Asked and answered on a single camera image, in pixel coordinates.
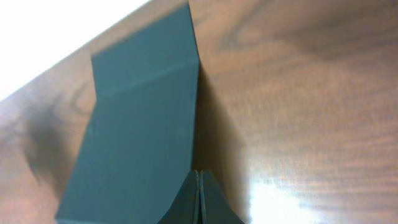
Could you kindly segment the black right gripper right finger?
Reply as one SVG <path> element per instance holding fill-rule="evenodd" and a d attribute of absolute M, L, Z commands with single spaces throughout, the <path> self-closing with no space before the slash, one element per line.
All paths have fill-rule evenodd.
<path fill-rule="evenodd" d="M 214 175 L 200 172 L 200 208 L 202 224 L 244 224 L 229 206 Z"/>

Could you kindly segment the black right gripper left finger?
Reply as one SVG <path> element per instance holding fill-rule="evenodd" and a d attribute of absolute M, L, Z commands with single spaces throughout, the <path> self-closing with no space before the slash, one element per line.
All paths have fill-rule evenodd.
<path fill-rule="evenodd" d="M 190 171 L 172 205 L 158 224 L 198 224 L 199 222 L 199 174 Z"/>

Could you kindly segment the dark green box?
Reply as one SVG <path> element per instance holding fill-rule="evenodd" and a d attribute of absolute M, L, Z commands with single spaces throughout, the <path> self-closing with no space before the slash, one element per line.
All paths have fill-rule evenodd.
<path fill-rule="evenodd" d="M 192 162 L 200 59 L 189 5 L 91 63 L 96 103 L 56 219 L 157 223 Z"/>

